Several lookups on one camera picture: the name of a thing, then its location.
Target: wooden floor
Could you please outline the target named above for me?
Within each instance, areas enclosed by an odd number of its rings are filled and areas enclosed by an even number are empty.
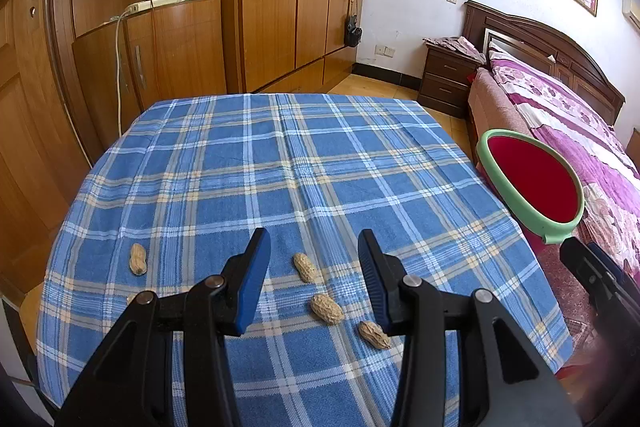
[[[334,87],[332,94],[354,94],[361,96],[378,96],[380,98],[399,98],[401,100],[415,100],[418,92],[407,87],[396,86],[381,80],[367,78],[366,76],[358,76],[350,74]],[[466,132],[466,121],[455,118],[425,107],[425,110],[442,126],[442,128],[452,137],[453,141],[458,144],[460,149],[471,158],[471,145]]]

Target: white cable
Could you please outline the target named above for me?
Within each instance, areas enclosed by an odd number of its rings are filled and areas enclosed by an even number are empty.
[[[120,30],[120,21],[129,13],[129,7],[122,12],[116,22],[116,93],[118,95],[118,137],[122,137],[122,99],[120,98],[120,53],[118,52],[118,32]]]

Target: peanut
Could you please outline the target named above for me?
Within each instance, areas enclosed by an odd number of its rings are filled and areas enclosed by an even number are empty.
[[[305,254],[294,254],[293,264],[300,274],[300,279],[302,279],[304,282],[314,282],[316,280],[316,277],[318,276],[318,270]]]
[[[318,293],[309,301],[312,311],[329,325],[335,325],[344,318],[342,309],[329,296]]]
[[[145,247],[134,243],[129,253],[129,268],[133,275],[144,275],[146,273],[146,251]]]
[[[378,349],[390,349],[391,339],[385,335],[380,325],[371,321],[360,321],[358,324],[358,332],[373,347]]]

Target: pink floral bedding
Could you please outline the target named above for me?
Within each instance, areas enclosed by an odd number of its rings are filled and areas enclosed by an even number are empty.
[[[494,44],[497,84],[533,136],[561,153],[582,182],[583,225],[640,282],[640,175],[604,120],[558,80]]]

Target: wall socket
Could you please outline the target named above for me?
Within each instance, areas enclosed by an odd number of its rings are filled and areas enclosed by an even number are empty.
[[[388,48],[386,46],[382,46],[381,44],[376,45],[376,55],[382,55],[383,57],[391,57],[396,54],[396,50],[393,48]]]

